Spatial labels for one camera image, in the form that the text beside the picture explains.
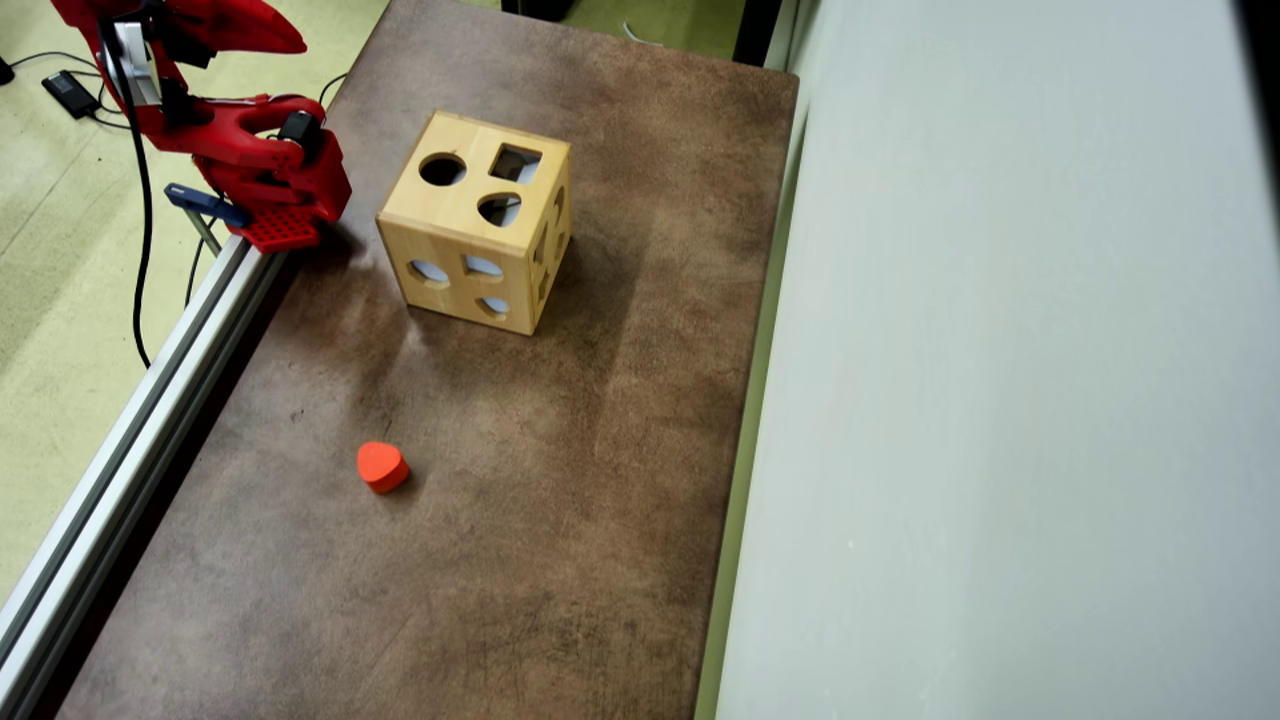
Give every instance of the black power adapter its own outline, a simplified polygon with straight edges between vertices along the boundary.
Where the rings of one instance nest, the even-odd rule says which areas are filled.
[[[46,77],[40,81],[40,85],[45,86],[45,90],[61,102],[63,108],[77,120],[102,106],[99,104],[97,97],[93,97],[90,91],[84,90],[84,86],[76,79],[76,76],[67,70]]]

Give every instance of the black cable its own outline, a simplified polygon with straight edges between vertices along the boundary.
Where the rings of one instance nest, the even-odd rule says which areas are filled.
[[[102,81],[102,85],[97,86],[97,104],[101,106],[101,110],[104,113],[111,113],[113,115],[123,115],[124,114],[123,111],[120,111],[120,110],[113,110],[113,109],[110,109],[110,108],[106,106],[106,102],[102,102],[102,92],[104,91],[106,91],[106,81]]]
[[[109,128],[132,129],[132,128],[129,128],[129,126],[122,126],[119,123],[109,123],[109,122],[104,120],[102,118],[99,118],[93,113],[88,114],[88,119],[93,120],[95,123],[97,123],[100,126],[106,126]]]
[[[69,58],[72,60],[76,60],[77,63],[84,63],[86,65],[93,68],[95,70],[97,69],[97,65],[90,63],[84,58],[77,58],[76,55],[72,55],[70,53],[63,53],[61,50],[49,50],[47,53],[36,53],[35,55],[27,55],[22,60],[14,60],[13,63],[9,63],[9,67],[17,68],[18,65],[26,63],[27,60],[35,60],[36,58],[46,58],[49,55],[61,55],[63,58]]]
[[[324,86],[324,90],[320,91],[320,100],[317,100],[317,102],[320,102],[321,105],[324,105],[324,96],[329,92],[329,88],[333,87],[333,83],[338,82],[339,79],[342,79],[344,77],[347,77],[347,73],[342,73],[340,76],[338,76],[338,77],[333,78],[332,81],[329,81]]]
[[[111,20],[104,19],[99,23],[99,36],[102,40],[102,56],[111,63],[111,67],[115,69],[115,77],[124,78],[119,45],[111,32]],[[151,360],[147,357],[147,348],[142,343],[142,291],[147,284],[147,264],[151,261],[151,174],[147,172],[147,156],[142,150],[142,133],[138,131],[138,109],[133,105],[133,92],[129,90],[128,81],[120,83],[120,95],[122,100],[124,100],[124,114],[129,119],[129,131],[133,135],[133,152],[138,158],[138,179],[142,181],[142,255],[138,258],[138,277],[133,284],[133,342],[138,346],[138,356],[142,357],[142,365],[150,369]]]
[[[205,223],[205,227],[209,229],[214,229],[214,223],[216,222],[218,218],[209,218],[209,222]],[[202,237],[196,238],[196,256],[191,259],[191,272],[187,274],[187,297],[183,299],[182,301],[183,309],[186,309],[187,305],[191,305],[191,288],[196,286],[196,268],[200,266],[200,252],[204,249],[205,249],[205,238]]]

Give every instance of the brown table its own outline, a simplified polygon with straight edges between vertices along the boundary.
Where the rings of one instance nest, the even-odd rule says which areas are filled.
[[[687,717],[796,79],[396,0],[330,114],[355,195],[67,717]],[[374,227],[434,108],[573,146],[532,338],[403,305]],[[413,466],[392,495],[356,448]]]

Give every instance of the wooden shape sorter cube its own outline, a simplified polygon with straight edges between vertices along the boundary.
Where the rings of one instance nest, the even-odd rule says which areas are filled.
[[[568,143],[436,110],[378,213],[404,302],[534,334],[570,199]]]

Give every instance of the floor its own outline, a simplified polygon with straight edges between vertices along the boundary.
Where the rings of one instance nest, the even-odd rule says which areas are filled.
[[[497,8],[499,0],[472,0]],[[197,95],[303,92],[346,72],[387,0],[273,0],[312,50],[303,55],[220,55],[184,74]],[[732,54],[742,0],[577,0],[564,23],[694,53]],[[0,0],[0,55],[46,50],[88,55],[52,5]],[[73,120],[40,81],[73,69],[65,58],[15,68],[0,87],[0,598],[142,377],[131,313],[141,197],[125,131]],[[83,78],[91,91],[97,83]],[[169,182],[204,188],[186,156],[150,149],[155,231],[143,337],[155,351],[182,313],[197,236],[164,199]],[[210,265],[206,255],[200,274]]]

